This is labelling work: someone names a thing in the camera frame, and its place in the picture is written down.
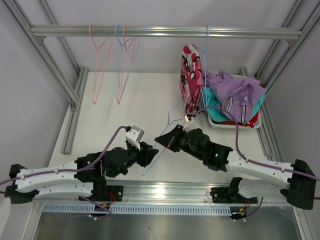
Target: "gray floor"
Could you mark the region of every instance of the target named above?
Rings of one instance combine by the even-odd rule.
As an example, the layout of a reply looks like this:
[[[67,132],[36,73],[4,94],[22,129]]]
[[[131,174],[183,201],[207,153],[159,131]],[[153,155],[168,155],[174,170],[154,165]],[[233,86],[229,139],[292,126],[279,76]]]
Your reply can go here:
[[[35,240],[300,240],[291,207],[263,207],[247,222],[226,216],[114,214],[94,221],[43,213]]]

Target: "white wall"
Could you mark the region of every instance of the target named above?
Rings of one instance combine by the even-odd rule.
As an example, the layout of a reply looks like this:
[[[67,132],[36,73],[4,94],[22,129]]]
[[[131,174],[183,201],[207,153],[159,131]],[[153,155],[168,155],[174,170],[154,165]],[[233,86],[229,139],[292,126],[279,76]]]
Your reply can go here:
[[[271,88],[266,103],[274,123],[284,161],[306,161],[320,176],[320,27],[305,44],[288,70]],[[316,197],[320,197],[317,183]],[[307,211],[314,239],[320,239],[318,227],[320,201]]]
[[[295,0],[50,0],[59,24],[65,25],[141,25],[206,26],[263,28],[281,27]],[[37,0],[20,0],[34,24],[46,24]],[[96,50],[89,37],[67,37],[66,40],[80,65],[95,69]],[[208,41],[207,69],[220,68],[237,74],[241,66],[255,72],[272,40],[211,38]],[[114,42],[107,67],[118,71],[119,44]],[[144,37],[133,72],[179,73],[185,45],[204,47],[203,38]],[[109,47],[101,49],[100,66]]]
[[[48,165],[67,107],[61,87],[0,4],[0,181],[12,164]],[[31,205],[12,205],[0,239],[20,239],[30,211]]]

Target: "horizontal metal rail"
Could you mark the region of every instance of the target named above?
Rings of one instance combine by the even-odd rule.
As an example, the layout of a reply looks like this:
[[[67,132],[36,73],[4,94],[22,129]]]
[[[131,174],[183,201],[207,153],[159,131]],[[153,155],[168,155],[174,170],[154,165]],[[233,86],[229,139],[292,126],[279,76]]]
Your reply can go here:
[[[115,36],[116,26],[95,25],[91,32],[96,37]],[[302,32],[294,28],[241,28],[209,27],[210,38],[245,38],[245,39],[286,39],[297,40]],[[31,31],[35,36],[43,37],[88,37],[89,25],[34,25]],[[181,37],[205,38],[206,27],[190,26],[126,26],[127,37]],[[117,29],[117,35],[123,35],[123,26]]]

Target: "white backdrop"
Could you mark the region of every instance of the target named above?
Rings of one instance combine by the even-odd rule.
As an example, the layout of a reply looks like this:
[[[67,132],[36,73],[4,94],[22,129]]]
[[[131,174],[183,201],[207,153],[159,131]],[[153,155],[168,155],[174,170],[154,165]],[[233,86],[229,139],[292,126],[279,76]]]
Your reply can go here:
[[[212,27],[281,27],[295,0],[50,0],[59,24],[65,25],[144,25]],[[47,24],[37,0],[20,1],[34,24]],[[96,53],[89,37],[68,37],[67,41],[80,65],[94,70]],[[200,38],[142,38],[133,72],[180,72],[182,47]],[[207,69],[220,68],[238,73],[240,66],[255,72],[272,40],[211,38],[208,42]],[[101,50],[101,63],[108,47]],[[114,45],[107,70],[116,72],[119,44]]]

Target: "robotic arm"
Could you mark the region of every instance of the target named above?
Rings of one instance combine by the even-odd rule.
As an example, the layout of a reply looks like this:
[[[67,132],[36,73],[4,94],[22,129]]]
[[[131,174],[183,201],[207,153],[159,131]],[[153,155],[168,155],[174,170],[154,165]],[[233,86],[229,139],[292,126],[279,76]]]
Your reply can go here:
[[[41,169],[26,169],[14,164],[10,168],[11,179],[20,177],[13,181],[12,185],[5,189],[5,197],[11,198],[12,204],[31,202],[33,199],[41,198],[78,198],[87,197],[92,201],[111,201],[112,190],[113,201],[120,201],[122,186],[107,186],[106,177],[115,178],[119,174],[126,175],[128,168],[137,163],[141,167],[149,165],[155,155],[159,152],[151,145],[140,142],[144,131],[136,126],[126,129],[126,147],[115,147],[106,151],[100,161],[83,171],[77,171],[90,165],[101,152],[90,153],[79,157],[76,161],[55,167]]]
[[[290,169],[313,175],[306,162],[296,160],[294,164],[272,162],[257,157],[246,156],[261,165],[243,160],[231,147],[210,141],[200,128],[192,129],[192,121],[184,128],[177,125],[172,131],[156,137],[155,141],[173,152],[180,150],[203,161],[203,165],[214,171],[247,174],[257,180],[234,177],[229,188],[212,188],[211,196],[214,203],[257,203],[256,197],[286,199],[301,209],[313,209],[316,180],[295,173],[276,170],[262,166],[263,164]]]

